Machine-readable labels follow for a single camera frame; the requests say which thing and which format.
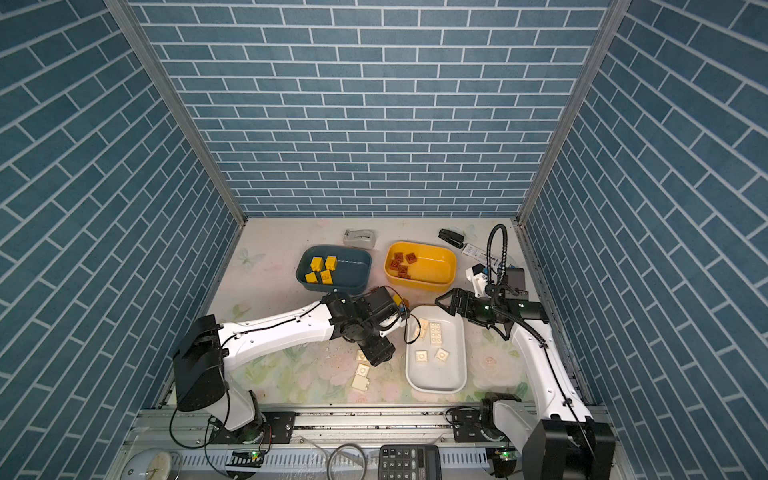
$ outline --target dark blue plastic bin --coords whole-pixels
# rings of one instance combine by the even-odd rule
[[[317,276],[318,283],[307,283],[306,275],[312,272],[312,267],[310,266],[312,258],[322,257],[323,262],[325,262],[328,256],[336,257],[338,260],[336,269],[331,272],[333,285],[323,285],[320,282],[320,275]],[[301,256],[299,266],[296,268],[296,280],[299,280],[307,290],[332,292],[336,289],[349,295],[359,295],[365,292],[370,274],[370,253],[365,250],[341,247],[339,245],[315,245],[308,248]]]

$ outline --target white plastic tray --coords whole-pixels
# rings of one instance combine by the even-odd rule
[[[429,332],[424,338],[416,340],[406,349],[406,378],[411,386],[420,392],[456,393],[467,384],[467,350],[464,344],[464,319],[459,315],[450,316],[436,305],[417,306],[412,311],[420,321],[440,323],[442,345],[429,342]],[[408,339],[419,331],[416,322],[408,322]],[[450,353],[448,360],[441,362],[435,358],[438,348]],[[416,362],[416,352],[426,350],[428,362]]]

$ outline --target yellow building block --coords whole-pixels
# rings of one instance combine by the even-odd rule
[[[323,281],[323,285],[333,285],[333,281],[331,280],[330,270],[323,270],[322,272],[320,272],[320,279]]]
[[[321,271],[323,269],[323,258],[322,257],[312,258],[312,263],[310,263],[310,266],[312,267],[313,272]]]

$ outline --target plastic container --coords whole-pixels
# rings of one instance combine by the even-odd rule
[[[417,306],[412,311],[419,321],[439,323],[442,344],[432,345],[427,335],[406,347],[406,379],[420,392],[451,394],[461,391],[467,384],[467,350],[464,344],[464,319],[459,315],[450,316],[436,305]],[[408,338],[419,331],[414,321],[408,322]],[[435,358],[439,348],[449,353],[446,361]],[[426,350],[427,362],[417,362],[416,352]]]
[[[312,271],[310,266],[312,258],[322,257],[325,262],[329,255],[338,260],[336,269],[331,272],[333,285],[323,285],[319,280],[318,283],[307,283],[305,275]],[[296,268],[296,280],[299,280],[304,288],[314,292],[332,292],[336,289],[349,295],[359,295],[366,291],[368,286],[371,262],[371,254],[365,250],[339,245],[315,245],[306,249],[301,256],[299,266]]]
[[[395,258],[395,253],[403,256],[416,254],[415,263],[407,263],[410,279],[400,278],[397,272],[389,268],[389,263]],[[456,276],[456,255],[451,250],[434,245],[413,242],[395,242],[389,248],[384,262],[384,272],[390,283],[410,286],[431,292],[445,292],[451,288]]]

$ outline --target clock face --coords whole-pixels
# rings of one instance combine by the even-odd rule
[[[147,467],[147,480],[168,480],[171,458],[168,452],[158,453]]]

